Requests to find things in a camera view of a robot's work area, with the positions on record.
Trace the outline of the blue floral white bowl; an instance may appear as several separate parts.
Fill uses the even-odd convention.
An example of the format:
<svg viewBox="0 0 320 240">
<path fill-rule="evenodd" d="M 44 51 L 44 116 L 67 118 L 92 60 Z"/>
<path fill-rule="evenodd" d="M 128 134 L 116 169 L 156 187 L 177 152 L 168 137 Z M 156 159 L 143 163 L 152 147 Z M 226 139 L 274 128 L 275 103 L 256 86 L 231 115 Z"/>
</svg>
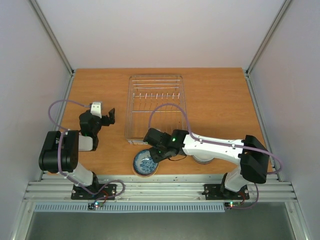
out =
<svg viewBox="0 0 320 240">
<path fill-rule="evenodd" d="M 150 151 L 148 149 L 144 149 L 135 155 L 132 166 L 136 172 L 149 174 L 157 170 L 158 163 L 153 161 Z"/>
</svg>

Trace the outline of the pink patterned bowl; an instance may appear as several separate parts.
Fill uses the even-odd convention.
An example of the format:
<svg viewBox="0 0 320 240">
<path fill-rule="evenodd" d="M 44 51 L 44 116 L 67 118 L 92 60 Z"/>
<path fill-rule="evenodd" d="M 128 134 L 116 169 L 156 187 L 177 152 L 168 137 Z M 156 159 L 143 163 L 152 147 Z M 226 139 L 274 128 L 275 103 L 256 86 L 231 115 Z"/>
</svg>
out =
<svg viewBox="0 0 320 240">
<path fill-rule="evenodd" d="M 133 173 L 134 173 L 136 176 L 141 177 L 141 178 L 151 177 L 151 176 L 153 176 L 156 172 L 157 172 L 157 171 L 155 170 L 155 171 L 153 171 L 153 172 L 151 172 L 151 173 L 144 174 L 144 173 L 139 173 L 139 172 L 133 170 Z"/>
</svg>

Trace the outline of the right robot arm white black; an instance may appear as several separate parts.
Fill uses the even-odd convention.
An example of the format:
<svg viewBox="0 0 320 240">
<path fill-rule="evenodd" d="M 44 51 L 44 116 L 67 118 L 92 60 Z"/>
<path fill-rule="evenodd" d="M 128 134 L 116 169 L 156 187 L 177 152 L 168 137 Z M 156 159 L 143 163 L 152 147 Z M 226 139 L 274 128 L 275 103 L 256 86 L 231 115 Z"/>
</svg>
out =
<svg viewBox="0 0 320 240">
<path fill-rule="evenodd" d="M 269 155 L 252 135 L 229 140 L 205 137 L 181 129 L 168 134 L 150 128 L 143 141 L 151 146 L 149 152 L 155 163 L 181 155 L 191 156 L 200 164 L 208 164 L 213 159 L 235 164 L 233 171 L 223 175 L 220 185 L 214 191 L 208 191 L 212 199 L 235 199 L 245 194 L 247 184 L 265 184 L 267 181 Z"/>
</svg>

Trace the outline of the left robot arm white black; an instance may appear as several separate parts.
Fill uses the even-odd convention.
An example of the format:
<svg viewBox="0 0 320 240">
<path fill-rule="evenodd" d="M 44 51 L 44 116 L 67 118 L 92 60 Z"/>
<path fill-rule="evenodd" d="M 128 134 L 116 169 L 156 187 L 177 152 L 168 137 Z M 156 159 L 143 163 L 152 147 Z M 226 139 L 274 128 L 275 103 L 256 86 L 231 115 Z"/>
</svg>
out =
<svg viewBox="0 0 320 240">
<path fill-rule="evenodd" d="M 79 152 L 97 150 L 98 133 L 115 123 L 115 111 L 102 115 L 100 110 L 87 110 L 79 115 L 80 130 L 49 131 L 38 160 L 40 169 L 62 175 L 89 199 L 96 199 L 101 193 L 97 175 L 79 162 Z"/>
</svg>

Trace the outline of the white upturned bowl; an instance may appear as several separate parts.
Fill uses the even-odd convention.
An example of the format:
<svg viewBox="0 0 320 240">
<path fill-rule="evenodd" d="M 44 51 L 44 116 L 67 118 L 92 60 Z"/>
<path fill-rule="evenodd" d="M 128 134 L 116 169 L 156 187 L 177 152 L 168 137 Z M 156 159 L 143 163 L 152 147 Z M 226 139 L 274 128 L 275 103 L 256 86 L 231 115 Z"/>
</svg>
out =
<svg viewBox="0 0 320 240">
<path fill-rule="evenodd" d="M 205 158 L 205 159 L 202 159 L 202 158 L 199 158 L 199 157 L 197 157 L 197 156 L 195 156 L 195 155 L 193 155 L 192 157 L 193 157 L 193 159 L 194 159 L 194 161 L 195 161 L 196 163 L 202 164 L 202 165 L 209 164 L 209 163 L 211 163 L 211 162 L 213 161 L 213 159 L 214 159 L 214 158 L 208 158 L 208 159 Z"/>
</svg>

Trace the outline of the left circuit board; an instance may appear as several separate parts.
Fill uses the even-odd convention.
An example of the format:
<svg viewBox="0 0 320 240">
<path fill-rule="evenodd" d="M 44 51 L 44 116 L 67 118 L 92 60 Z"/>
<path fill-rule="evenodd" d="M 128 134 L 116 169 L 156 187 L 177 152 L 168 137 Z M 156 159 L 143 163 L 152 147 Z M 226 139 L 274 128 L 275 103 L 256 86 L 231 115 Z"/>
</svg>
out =
<svg viewBox="0 0 320 240">
<path fill-rule="evenodd" d="M 88 209 L 89 211 L 93 211 L 93 210 L 96 210 L 96 209 L 98 209 L 98 208 L 101 208 L 103 205 L 104 205 L 103 202 L 88 203 L 87 209 Z"/>
</svg>

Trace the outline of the circuit board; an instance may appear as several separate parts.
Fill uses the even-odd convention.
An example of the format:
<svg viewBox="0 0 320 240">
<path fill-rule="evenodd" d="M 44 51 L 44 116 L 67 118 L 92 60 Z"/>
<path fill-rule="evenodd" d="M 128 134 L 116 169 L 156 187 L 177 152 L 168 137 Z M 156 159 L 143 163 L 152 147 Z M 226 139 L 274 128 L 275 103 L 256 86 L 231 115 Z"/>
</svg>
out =
<svg viewBox="0 0 320 240">
<path fill-rule="evenodd" d="M 87 209 L 88 209 L 89 211 L 93 211 L 93 210 L 96 210 L 96 209 L 98 209 L 98 208 L 101 208 L 103 205 L 104 205 L 103 202 L 88 203 Z"/>
<path fill-rule="evenodd" d="M 240 208 L 244 204 L 244 201 L 237 202 L 237 201 L 230 201 L 230 202 L 225 202 L 224 207 L 227 209 L 232 209 L 232 208 Z"/>
</svg>

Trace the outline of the right circuit board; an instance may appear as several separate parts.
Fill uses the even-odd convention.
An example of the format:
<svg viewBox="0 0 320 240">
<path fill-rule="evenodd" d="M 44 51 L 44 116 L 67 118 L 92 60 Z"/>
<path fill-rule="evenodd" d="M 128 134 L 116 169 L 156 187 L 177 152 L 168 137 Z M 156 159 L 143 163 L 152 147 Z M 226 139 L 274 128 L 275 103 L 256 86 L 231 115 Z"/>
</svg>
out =
<svg viewBox="0 0 320 240">
<path fill-rule="evenodd" d="M 230 201 L 230 202 L 225 202 L 224 207 L 227 209 L 232 209 L 232 208 L 240 208 L 244 204 L 244 201 L 237 202 L 237 201 Z"/>
</svg>

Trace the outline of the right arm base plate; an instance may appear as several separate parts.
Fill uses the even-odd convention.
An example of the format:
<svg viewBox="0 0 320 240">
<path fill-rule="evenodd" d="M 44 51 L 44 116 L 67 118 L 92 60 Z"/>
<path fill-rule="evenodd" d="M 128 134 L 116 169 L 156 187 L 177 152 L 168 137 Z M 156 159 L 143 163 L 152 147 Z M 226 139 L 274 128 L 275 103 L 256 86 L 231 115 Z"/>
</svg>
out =
<svg viewBox="0 0 320 240">
<path fill-rule="evenodd" d="M 201 193 L 206 200 L 249 200 L 249 190 L 247 185 L 243 186 L 239 191 L 234 192 L 222 187 L 221 184 L 205 184 Z"/>
</svg>

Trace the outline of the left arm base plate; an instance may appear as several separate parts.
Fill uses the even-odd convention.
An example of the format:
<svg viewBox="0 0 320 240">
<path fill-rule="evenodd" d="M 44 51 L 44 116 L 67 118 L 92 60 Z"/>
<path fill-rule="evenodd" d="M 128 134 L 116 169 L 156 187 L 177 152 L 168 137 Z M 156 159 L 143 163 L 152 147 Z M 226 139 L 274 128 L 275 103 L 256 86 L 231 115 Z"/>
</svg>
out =
<svg viewBox="0 0 320 240">
<path fill-rule="evenodd" d="M 117 185 L 116 184 L 108 184 L 107 186 L 104 186 L 103 189 L 100 191 L 100 188 L 103 186 L 103 184 L 98 184 L 97 186 L 87 186 L 86 189 L 92 193 L 97 194 L 91 194 L 84 188 L 80 186 L 73 186 L 71 191 L 71 199 L 72 200 L 96 200 L 98 198 L 105 199 L 106 196 L 108 196 L 109 200 L 115 199 L 115 194 L 117 193 Z"/>
</svg>

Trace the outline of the aluminium frame rails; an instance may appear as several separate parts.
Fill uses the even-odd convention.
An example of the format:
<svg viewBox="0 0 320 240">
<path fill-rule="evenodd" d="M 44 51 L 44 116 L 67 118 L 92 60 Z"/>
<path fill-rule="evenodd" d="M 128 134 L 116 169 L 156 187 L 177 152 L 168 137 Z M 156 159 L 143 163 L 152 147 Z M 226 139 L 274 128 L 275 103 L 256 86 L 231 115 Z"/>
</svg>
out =
<svg viewBox="0 0 320 240">
<path fill-rule="evenodd" d="M 200 193 L 204 184 L 217 183 L 221 174 L 158 174 L 143 178 L 137 175 L 99 175 L 103 184 L 121 179 L 125 190 L 114 202 L 141 204 L 200 204 L 205 196 Z M 59 174 L 42 172 L 38 181 L 28 183 L 24 197 L 35 202 L 71 202 L 73 183 Z M 249 185 L 250 202 L 296 203 L 297 197 L 290 182 L 280 181 L 276 174 L 258 187 Z"/>
</svg>

